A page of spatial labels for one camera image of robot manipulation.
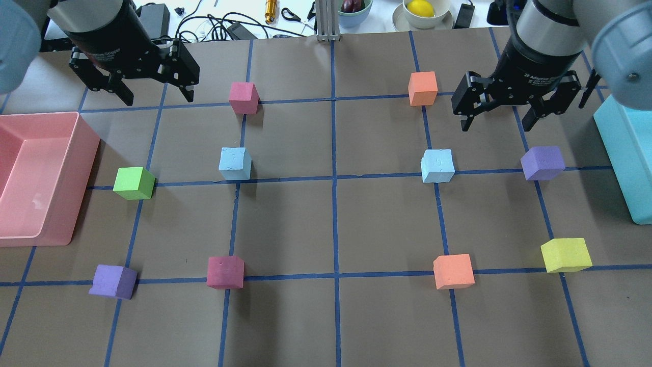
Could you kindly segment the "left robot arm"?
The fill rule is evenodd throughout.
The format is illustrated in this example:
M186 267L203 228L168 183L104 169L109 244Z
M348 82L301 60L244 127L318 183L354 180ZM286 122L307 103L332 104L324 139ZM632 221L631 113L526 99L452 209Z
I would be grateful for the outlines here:
M91 91L116 95L126 106L124 81L149 78L176 86L193 102L200 67L179 39L154 42L131 1L2 1L1 91L23 82L53 21L73 44L70 69Z

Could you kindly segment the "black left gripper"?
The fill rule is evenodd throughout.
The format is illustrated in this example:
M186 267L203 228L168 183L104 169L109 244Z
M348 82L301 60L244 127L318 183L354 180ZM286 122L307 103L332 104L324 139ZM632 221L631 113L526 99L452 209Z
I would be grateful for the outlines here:
M133 105L123 78L149 77L177 87L194 101L200 67L181 40L161 48L149 39L135 9L63 9L62 31L74 44L68 66L91 91Z

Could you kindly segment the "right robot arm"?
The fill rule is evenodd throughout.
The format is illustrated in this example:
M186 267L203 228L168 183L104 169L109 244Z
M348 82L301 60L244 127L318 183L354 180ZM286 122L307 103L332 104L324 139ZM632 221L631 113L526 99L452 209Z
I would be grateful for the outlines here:
M522 1L506 3L510 39L489 77L467 72L452 110L467 132L473 119L500 106L529 105L528 132L551 114L564 114L581 89L571 69L589 47L593 72L580 106L603 79L613 98L650 111L650 1Z

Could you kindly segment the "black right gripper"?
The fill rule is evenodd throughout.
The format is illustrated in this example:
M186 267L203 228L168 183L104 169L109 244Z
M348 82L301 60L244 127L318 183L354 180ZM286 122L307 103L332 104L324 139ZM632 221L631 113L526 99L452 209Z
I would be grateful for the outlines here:
M578 54L545 55L526 46L519 38L507 40L490 77L466 72L451 97L451 107L459 116L461 129L468 132L473 119L486 111L481 105L530 105L522 118L525 132L550 114L561 115L581 90L579 77L571 66Z

